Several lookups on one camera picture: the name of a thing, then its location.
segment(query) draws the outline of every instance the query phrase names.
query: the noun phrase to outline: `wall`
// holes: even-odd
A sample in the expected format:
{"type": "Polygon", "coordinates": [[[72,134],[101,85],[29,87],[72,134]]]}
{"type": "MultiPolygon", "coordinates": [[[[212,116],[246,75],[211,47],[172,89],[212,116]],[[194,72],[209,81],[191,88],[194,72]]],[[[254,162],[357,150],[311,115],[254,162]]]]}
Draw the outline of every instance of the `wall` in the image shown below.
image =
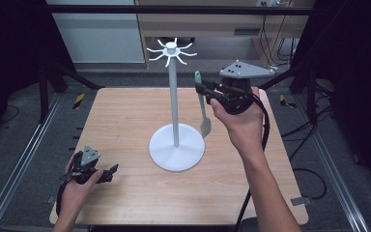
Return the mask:
{"type": "MultiPolygon", "coordinates": [[[[46,0],[47,4],[134,5],[132,0],[46,0]]],[[[53,14],[74,63],[144,63],[135,14],[53,14]]]]}

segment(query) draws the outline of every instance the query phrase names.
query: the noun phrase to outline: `round white base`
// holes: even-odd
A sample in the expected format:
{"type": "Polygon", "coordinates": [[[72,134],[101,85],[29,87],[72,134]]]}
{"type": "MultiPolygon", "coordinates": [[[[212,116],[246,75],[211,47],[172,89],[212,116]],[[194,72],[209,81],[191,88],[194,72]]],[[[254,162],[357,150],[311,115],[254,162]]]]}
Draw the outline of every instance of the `round white base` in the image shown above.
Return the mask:
{"type": "Polygon", "coordinates": [[[179,147],[174,146],[173,125],[158,129],[150,139],[153,161],[167,171],[181,172],[197,164],[204,155],[204,139],[195,128],[179,124],[179,147]]]}

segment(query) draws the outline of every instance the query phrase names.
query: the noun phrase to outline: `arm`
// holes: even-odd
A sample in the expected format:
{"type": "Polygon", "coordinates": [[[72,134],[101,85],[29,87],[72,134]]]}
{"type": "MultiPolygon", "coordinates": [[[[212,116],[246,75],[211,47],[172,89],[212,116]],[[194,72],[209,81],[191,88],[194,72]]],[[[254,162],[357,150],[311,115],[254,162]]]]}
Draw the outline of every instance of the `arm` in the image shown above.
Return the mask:
{"type": "Polygon", "coordinates": [[[102,173],[102,170],[98,170],[84,185],[80,185],[74,180],[68,182],[62,195],[62,210],[52,232],[72,231],[77,216],[83,208],[90,190],[100,179],[102,173]]]}
{"type": "MultiPolygon", "coordinates": [[[[252,91],[259,96],[258,88],[252,88],[252,91]]],[[[254,103],[244,113],[230,115],[215,99],[212,99],[210,104],[215,117],[228,130],[231,143],[243,160],[260,231],[300,231],[263,152],[263,112],[260,107],[254,103]]]]}

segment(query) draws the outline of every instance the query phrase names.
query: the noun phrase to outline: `wooden tabletop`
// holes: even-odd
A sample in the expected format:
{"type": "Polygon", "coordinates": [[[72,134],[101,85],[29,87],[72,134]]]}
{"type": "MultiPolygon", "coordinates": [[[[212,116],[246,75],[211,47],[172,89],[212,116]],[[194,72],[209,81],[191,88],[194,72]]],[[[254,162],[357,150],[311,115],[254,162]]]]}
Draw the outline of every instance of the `wooden tabletop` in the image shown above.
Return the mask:
{"type": "MultiPolygon", "coordinates": [[[[270,103],[261,99],[271,120],[266,156],[282,194],[299,224],[308,221],[294,173],[282,143],[270,103]]],[[[193,88],[178,88],[179,122],[200,130],[201,109],[193,88]]],[[[205,138],[205,154],[185,172],[157,166],[149,153],[156,130],[172,123],[168,88],[103,88],[92,106],[77,151],[87,144],[101,154],[97,169],[119,163],[111,183],[95,185],[78,224],[235,224],[248,191],[243,163],[223,124],[206,106],[212,131],[205,138]]],[[[255,217],[248,205],[245,218],[255,217]]],[[[55,207],[50,221],[57,219],[55,207]]]]}

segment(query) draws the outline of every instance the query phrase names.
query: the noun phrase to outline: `white stand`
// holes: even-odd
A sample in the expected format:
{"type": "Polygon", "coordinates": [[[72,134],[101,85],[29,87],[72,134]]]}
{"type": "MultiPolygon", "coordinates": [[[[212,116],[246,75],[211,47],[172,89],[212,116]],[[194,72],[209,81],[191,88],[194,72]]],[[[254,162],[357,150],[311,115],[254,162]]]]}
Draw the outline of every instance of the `white stand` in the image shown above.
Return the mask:
{"type": "Polygon", "coordinates": [[[166,45],[163,45],[160,40],[158,42],[164,49],[147,49],[152,52],[162,52],[157,58],[150,59],[151,61],[167,56],[165,67],[169,66],[168,73],[173,123],[163,126],[153,134],[150,139],[149,151],[153,161],[161,168],[167,171],[181,172],[193,167],[203,158],[205,144],[198,130],[189,125],[179,124],[176,60],[172,58],[176,57],[182,64],[186,65],[180,59],[179,54],[187,56],[194,56],[196,54],[181,52],[182,49],[190,47],[192,43],[185,47],[177,47],[177,38],[174,42],[169,42],[166,45]]]}

